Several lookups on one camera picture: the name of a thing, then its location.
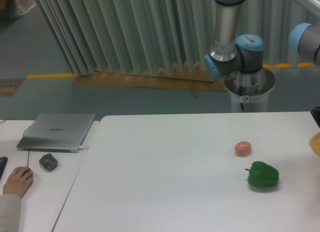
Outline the person's hand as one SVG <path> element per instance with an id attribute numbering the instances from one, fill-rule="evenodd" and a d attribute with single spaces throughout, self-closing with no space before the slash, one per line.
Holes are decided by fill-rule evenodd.
<path id="1" fill-rule="evenodd" d="M 27 169 L 29 169 L 28 166 L 20 166 L 13 170 L 3 186 L 4 195 L 13 194 L 17 195 L 19 198 L 23 198 L 26 191 L 34 181 L 33 176 L 27 180 L 21 178 L 22 173 Z"/>

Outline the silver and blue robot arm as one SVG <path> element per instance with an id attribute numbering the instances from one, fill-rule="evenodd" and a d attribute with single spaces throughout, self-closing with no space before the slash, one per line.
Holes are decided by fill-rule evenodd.
<path id="1" fill-rule="evenodd" d="M 275 76 L 263 67 L 264 42 L 254 34 L 236 36 L 241 5 L 246 0 L 217 3 L 215 41 L 204 63 L 215 79 L 225 78 L 232 112 L 265 112 Z"/>

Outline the beige sleeved forearm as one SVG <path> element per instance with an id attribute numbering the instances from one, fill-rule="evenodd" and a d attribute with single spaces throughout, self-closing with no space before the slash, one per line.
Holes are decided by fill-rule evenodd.
<path id="1" fill-rule="evenodd" d="M 21 198 L 16 194 L 0 196 L 0 230 L 18 231 L 21 212 Z"/>

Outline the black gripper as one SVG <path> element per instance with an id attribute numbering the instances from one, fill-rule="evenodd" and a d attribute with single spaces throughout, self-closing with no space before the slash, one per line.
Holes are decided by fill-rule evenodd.
<path id="1" fill-rule="evenodd" d="M 312 115 L 317 126 L 320 127 L 320 110 L 319 109 L 312 109 L 310 114 Z"/>

